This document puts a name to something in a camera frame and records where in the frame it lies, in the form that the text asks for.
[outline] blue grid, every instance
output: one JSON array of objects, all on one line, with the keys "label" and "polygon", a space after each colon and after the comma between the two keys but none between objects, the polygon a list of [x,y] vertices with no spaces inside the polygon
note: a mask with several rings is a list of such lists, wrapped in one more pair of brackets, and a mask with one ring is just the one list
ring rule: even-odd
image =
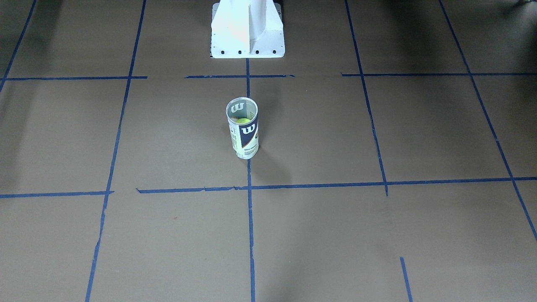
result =
[{"label": "blue grid", "polygon": [[[112,193],[114,193],[114,191],[111,191],[112,178],[113,178],[113,173],[114,173],[115,161],[116,161],[116,158],[117,158],[117,152],[118,152],[118,148],[119,148],[119,141],[120,141],[120,136],[121,136],[121,125],[122,125],[123,117],[124,117],[124,114],[125,114],[125,107],[126,107],[126,104],[127,104],[127,98],[128,98],[128,94],[129,94],[129,90],[130,90],[130,83],[131,83],[132,80],[135,80],[135,79],[147,79],[148,78],[147,76],[133,76],[134,63],[135,63],[135,59],[136,59],[136,51],[137,51],[137,46],[138,46],[141,30],[142,30],[143,17],[144,17],[144,12],[145,12],[145,8],[146,8],[147,0],[143,0],[143,4],[142,4],[142,8],[141,8],[141,14],[140,14],[140,21],[139,21],[139,25],[138,25],[138,29],[137,29],[137,34],[136,34],[136,42],[135,42],[133,53],[132,53],[132,59],[131,59],[129,74],[127,76],[13,77],[13,78],[10,78],[10,77],[8,77],[9,72],[11,70],[12,64],[13,64],[13,62],[15,60],[16,55],[17,55],[17,51],[19,49],[19,46],[20,46],[20,44],[21,44],[21,42],[22,42],[22,40],[24,38],[24,34],[25,34],[26,30],[27,30],[28,24],[29,24],[29,22],[31,20],[31,17],[32,17],[32,14],[33,14],[33,11],[34,11],[34,8],[35,8],[35,5],[36,5],[36,2],[37,2],[37,0],[34,0],[33,3],[32,3],[32,6],[30,8],[30,12],[29,12],[28,17],[26,19],[26,22],[25,22],[24,28],[22,30],[22,33],[21,33],[21,35],[19,37],[19,40],[18,40],[18,42],[17,42],[17,44],[15,46],[15,49],[14,49],[12,57],[11,57],[11,59],[9,61],[8,67],[7,67],[7,69],[6,69],[5,73],[4,73],[4,76],[2,77],[2,81],[0,83],[0,92],[2,91],[6,81],[127,80],[127,84],[126,84],[126,88],[125,88],[125,95],[124,95],[124,100],[123,100],[123,106],[122,106],[121,115],[120,115],[120,118],[119,118],[119,125],[118,125],[118,129],[117,129],[116,140],[115,140],[115,145],[114,145],[114,150],[113,150],[113,155],[112,155],[112,162],[111,162],[111,166],[110,166],[110,174],[109,174],[109,177],[108,177],[106,190],[104,190],[104,191],[90,191],[90,192],[20,193],[20,194],[3,194],[3,195],[0,195],[0,199],[1,198],[86,196],[86,195],[104,196],[103,208],[102,208],[102,212],[101,212],[100,228],[99,228],[99,239],[98,239],[98,242],[97,242],[97,244],[95,246],[95,252],[94,252],[94,256],[93,256],[92,267],[91,267],[91,270],[90,270],[90,278],[89,278],[88,288],[87,288],[86,297],[85,297],[85,301],[89,302],[90,296],[91,296],[91,289],[92,289],[92,285],[93,285],[93,278],[95,276],[95,268],[96,268],[96,264],[97,264],[98,254],[99,254],[100,241],[101,241],[104,222],[105,222],[105,210],[107,208],[107,203],[108,203],[109,196]],[[498,139],[498,137],[496,135],[496,132],[495,132],[493,124],[492,124],[492,121],[489,118],[489,115],[487,113],[487,110],[486,110],[485,105],[483,103],[483,100],[481,98],[479,89],[477,88],[477,85],[476,85],[475,79],[474,79],[475,76],[535,76],[535,75],[537,75],[537,73],[472,73],[470,68],[469,68],[469,65],[468,65],[468,62],[466,60],[466,57],[465,57],[465,55],[463,53],[462,47],[460,46],[460,43],[459,43],[459,41],[457,39],[457,36],[456,36],[455,31],[453,29],[453,26],[452,26],[452,24],[451,24],[451,22],[449,20],[448,14],[447,14],[447,12],[445,10],[445,7],[444,7],[444,5],[442,3],[442,0],[439,0],[439,5],[440,5],[440,7],[442,9],[442,12],[443,12],[443,14],[445,16],[446,22],[447,22],[447,24],[449,26],[449,29],[450,29],[451,33],[452,33],[452,36],[453,36],[453,39],[454,39],[454,41],[455,41],[455,43],[457,45],[457,48],[458,48],[458,50],[460,52],[461,58],[462,58],[465,66],[466,66],[466,70],[467,70],[466,73],[406,73],[406,74],[397,74],[397,73],[393,73],[393,74],[391,74],[391,73],[367,74],[367,73],[364,73],[363,69],[362,69],[361,61],[360,61],[358,43],[357,43],[357,40],[356,40],[356,37],[355,37],[355,34],[354,34],[354,27],[353,27],[353,24],[352,24],[352,18],[351,18],[351,13],[350,13],[350,9],[349,9],[348,0],[345,0],[344,3],[345,3],[347,16],[348,16],[348,19],[349,19],[351,37],[352,37],[352,40],[353,40],[354,50],[355,50],[357,64],[358,64],[360,73],[359,74],[342,74],[342,76],[343,77],[360,77],[360,79],[361,79],[361,84],[362,84],[362,88],[364,90],[366,105],[367,105],[369,117],[370,117],[370,120],[371,120],[372,133],[373,133],[373,137],[374,137],[374,140],[375,140],[376,149],[377,149],[377,153],[378,153],[379,168],[380,168],[380,172],[381,172],[382,179],[383,179],[382,182],[252,185],[251,161],[248,160],[248,166],[247,166],[248,185],[247,186],[231,186],[231,187],[223,186],[223,187],[210,187],[210,188],[203,187],[203,188],[177,188],[177,189],[148,189],[148,190],[137,189],[137,191],[139,193],[141,193],[141,194],[247,190],[248,191],[248,210],[249,210],[250,278],[251,278],[250,281],[251,281],[251,301],[252,302],[255,301],[255,264],[254,264],[254,258],[253,258],[253,212],[252,212],[252,192],[253,192],[253,190],[307,189],[307,188],[343,188],[343,187],[356,187],[356,186],[383,186],[385,188],[386,195],[388,195],[388,193],[389,193],[388,192],[388,187],[392,186],[392,185],[511,182],[512,185],[513,185],[513,188],[514,188],[514,190],[516,192],[516,195],[517,195],[517,197],[518,197],[518,199],[520,201],[520,205],[523,208],[523,212],[524,212],[525,217],[526,217],[526,219],[528,221],[528,224],[529,224],[529,226],[530,226],[530,228],[531,228],[531,230],[533,232],[533,235],[534,235],[535,239],[537,240],[537,232],[535,230],[535,227],[533,225],[531,217],[529,216],[528,210],[526,208],[524,200],[523,200],[523,198],[522,198],[522,196],[521,196],[521,194],[519,192],[518,186],[517,186],[517,182],[520,182],[520,181],[536,181],[537,176],[535,176],[535,177],[514,177],[513,176],[513,173],[512,173],[512,171],[511,171],[511,169],[509,167],[509,164],[507,162],[505,154],[504,154],[504,152],[502,150],[502,146],[501,146],[500,141],[499,141],[499,139]],[[190,75],[190,76],[186,76],[185,78],[192,78],[192,79],[196,79],[196,78],[199,78],[199,79],[202,79],[202,78],[245,78],[246,79],[246,95],[248,97],[250,97],[250,80],[252,78],[286,78],[286,77],[295,77],[295,75],[293,75],[293,74],[289,74],[289,75],[285,75],[285,74],[280,74],[280,75],[250,75],[250,61],[249,61],[249,59],[246,59],[245,62],[246,62],[246,74],[245,75]],[[475,93],[476,93],[476,95],[478,97],[478,100],[480,102],[483,114],[486,117],[487,123],[489,125],[490,130],[491,130],[491,133],[494,136],[494,139],[496,141],[498,150],[499,150],[499,152],[500,152],[500,154],[502,156],[502,159],[503,159],[503,162],[505,164],[505,168],[506,168],[506,170],[507,170],[507,172],[509,174],[509,177],[474,178],[474,179],[433,179],[433,180],[398,181],[398,182],[388,181],[387,177],[386,177],[386,173],[384,171],[383,163],[382,163],[379,138],[378,138],[378,135],[377,135],[377,132],[376,132],[376,129],[375,129],[375,125],[374,125],[373,112],[371,110],[371,106],[370,106],[370,103],[369,103],[369,97],[368,97],[368,93],[367,93],[367,85],[366,85],[366,81],[365,81],[365,78],[367,78],[367,77],[381,77],[381,76],[388,76],[388,77],[400,77],[400,76],[463,76],[463,77],[469,77],[469,79],[471,80],[471,82],[473,84],[473,87],[474,87]],[[407,268],[406,268],[405,261],[404,261],[403,257],[400,257],[400,262],[401,262],[401,268],[402,268],[402,271],[403,271],[403,277],[404,277],[405,286],[406,286],[406,289],[407,289],[408,300],[409,300],[409,302],[412,302],[412,293],[411,293],[411,290],[410,290],[410,283],[409,283],[409,279],[408,279]]]}]

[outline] yellow-green ball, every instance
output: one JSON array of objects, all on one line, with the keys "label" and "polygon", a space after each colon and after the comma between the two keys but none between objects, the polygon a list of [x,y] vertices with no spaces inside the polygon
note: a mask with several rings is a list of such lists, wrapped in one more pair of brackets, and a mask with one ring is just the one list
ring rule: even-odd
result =
[{"label": "yellow-green ball", "polygon": [[247,119],[247,118],[242,118],[242,119],[238,119],[237,120],[237,124],[246,124],[248,123],[250,120]]}]

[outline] gray floor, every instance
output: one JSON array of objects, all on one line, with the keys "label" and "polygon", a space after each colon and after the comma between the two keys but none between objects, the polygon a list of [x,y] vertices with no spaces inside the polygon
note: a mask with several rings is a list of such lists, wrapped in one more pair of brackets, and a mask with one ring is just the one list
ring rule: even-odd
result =
[{"label": "gray floor", "polygon": [[214,2],[0,0],[0,301],[537,300],[537,3]]}]

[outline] white plastic bracket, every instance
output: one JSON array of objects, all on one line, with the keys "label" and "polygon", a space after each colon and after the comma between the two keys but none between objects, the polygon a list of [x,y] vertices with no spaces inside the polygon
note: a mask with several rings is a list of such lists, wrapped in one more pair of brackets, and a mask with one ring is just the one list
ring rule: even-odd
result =
[{"label": "white plastic bracket", "polygon": [[273,0],[220,0],[213,5],[211,56],[283,57],[281,6]]}]

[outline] open can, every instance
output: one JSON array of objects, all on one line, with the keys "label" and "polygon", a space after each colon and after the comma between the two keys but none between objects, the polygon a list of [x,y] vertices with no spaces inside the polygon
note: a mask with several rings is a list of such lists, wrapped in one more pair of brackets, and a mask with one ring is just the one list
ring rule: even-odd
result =
[{"label": "open can", "polygon": [[239,158],[252,158],[259,149],[257,104],[251,98],[238,97],[226,107],[231,143]]}]

